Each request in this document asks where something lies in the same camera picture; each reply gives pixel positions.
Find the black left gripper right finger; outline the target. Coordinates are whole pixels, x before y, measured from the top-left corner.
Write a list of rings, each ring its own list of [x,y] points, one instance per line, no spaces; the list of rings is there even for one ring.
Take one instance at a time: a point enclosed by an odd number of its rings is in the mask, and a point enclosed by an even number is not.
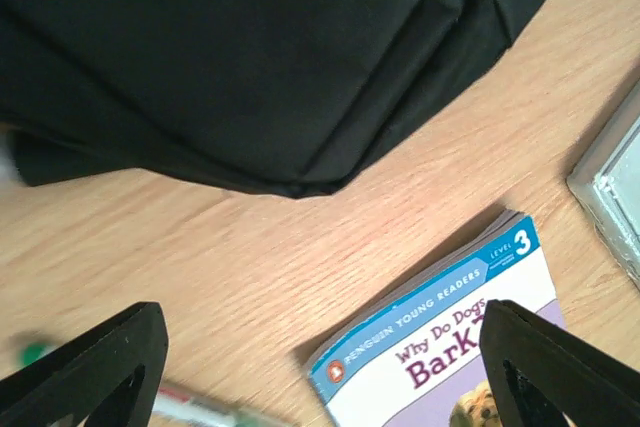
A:
[[[638,371],[513,301],[489,301],[480,350],[504,426],[639,424]]]

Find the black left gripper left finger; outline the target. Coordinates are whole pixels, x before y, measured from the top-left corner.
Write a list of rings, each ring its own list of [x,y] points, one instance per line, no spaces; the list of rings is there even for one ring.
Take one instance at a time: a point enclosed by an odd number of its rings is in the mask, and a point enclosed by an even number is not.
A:
[[[138,302],[1,381],[3,426],[146,426],[163,375],[161,306]]]

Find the dog book Why Dogs Bark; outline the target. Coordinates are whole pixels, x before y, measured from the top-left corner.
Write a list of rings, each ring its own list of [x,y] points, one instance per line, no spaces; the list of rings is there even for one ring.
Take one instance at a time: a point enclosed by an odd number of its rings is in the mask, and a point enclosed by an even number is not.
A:
[[[498,426],[479,339],[511,300],[564,327],[531,216],[506,210],[327,339],[305,365],[336,426]]]

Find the grey plastic-wrapped notebook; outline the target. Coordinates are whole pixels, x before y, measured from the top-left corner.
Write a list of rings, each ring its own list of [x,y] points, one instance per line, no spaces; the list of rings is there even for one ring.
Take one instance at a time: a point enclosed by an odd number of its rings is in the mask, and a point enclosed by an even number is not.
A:
[[[638,284],[638,87],[629,92],[586,150],[567,185],[618,264]]]

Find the black student bag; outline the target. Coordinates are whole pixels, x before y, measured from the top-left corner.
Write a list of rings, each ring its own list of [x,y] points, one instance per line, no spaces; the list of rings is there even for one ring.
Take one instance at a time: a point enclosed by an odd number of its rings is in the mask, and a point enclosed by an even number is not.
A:
[[[141,168],[330,195],[486,74],[545,0],[1,0],[29,186]]]

